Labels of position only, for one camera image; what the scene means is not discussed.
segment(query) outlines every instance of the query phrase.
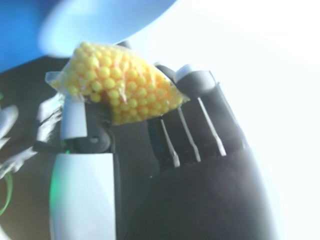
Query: clear plastic bag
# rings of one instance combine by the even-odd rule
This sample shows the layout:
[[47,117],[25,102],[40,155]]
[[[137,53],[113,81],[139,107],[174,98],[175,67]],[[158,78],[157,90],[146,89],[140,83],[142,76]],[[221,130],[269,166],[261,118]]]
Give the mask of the clear plastic bag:
[[117,45],[81,43],[46,81],[63,94],[110,105],[114,125],[161,116],[187,100],[154,65]]

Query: green cable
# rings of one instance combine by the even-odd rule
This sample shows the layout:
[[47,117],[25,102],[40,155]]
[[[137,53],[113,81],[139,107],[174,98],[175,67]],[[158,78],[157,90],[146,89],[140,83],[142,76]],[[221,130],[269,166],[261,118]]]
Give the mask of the green cable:
[[4,180],[6,182],[7,194],[6,194],[5,205],[2,209],[0,209],[0,216],[5,212],[5,210],[7,209],[8,205],[10,203],[11,196],[12,196],[12,190],[14,187],[14,181],[13,181],[11,173],[7,173],[4,176]]

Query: wire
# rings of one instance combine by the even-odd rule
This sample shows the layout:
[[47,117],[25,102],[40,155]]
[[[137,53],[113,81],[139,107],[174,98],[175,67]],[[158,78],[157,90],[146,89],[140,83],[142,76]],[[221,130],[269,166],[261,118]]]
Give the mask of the wire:
[[11,173],[7,173],[4,176],[4,180],[6,182],[7,194],[6,194],[5,205],[4,205],[4,207],[2,209],[0,209],[0,216],[6,211],[8,205],[10,203],[11,196],[12,196],[12,190],[13,190],[13,187],[14,187],[14,180],[13,180],[13,177],[12,177]]

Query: plastic bag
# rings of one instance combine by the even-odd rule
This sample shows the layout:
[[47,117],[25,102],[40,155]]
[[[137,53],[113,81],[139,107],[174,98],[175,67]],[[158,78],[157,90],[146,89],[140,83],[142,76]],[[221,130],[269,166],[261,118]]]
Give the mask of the plastic bag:
[[63,94],[110,105],[115,125],[161,116],[187,100],[154,65],[117,45],[81,43],[46,81]]

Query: gray surface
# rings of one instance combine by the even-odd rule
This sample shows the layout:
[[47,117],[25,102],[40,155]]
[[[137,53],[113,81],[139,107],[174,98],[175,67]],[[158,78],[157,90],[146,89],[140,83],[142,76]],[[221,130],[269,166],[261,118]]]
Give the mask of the gray surface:
[[[66,59],[43,57],[0,74],[2,107],[15,104],[18,120],[10,131],[10,142],[0,150],[0,162],[30,147],[35,138],[35,120],[40,103],[55,91],[44,81],[45,73],[58,71]],[[145,122],[113,127],[119,154],[122,183],[122,231],[125,232],[140,203],[151,175],[158,173]],[[0,225],[12,240],[49,240],[49,191],[55,155],[39,153],[13,176],[11,203],[0,217]],[[0,181],[0,203],[6,194]]]

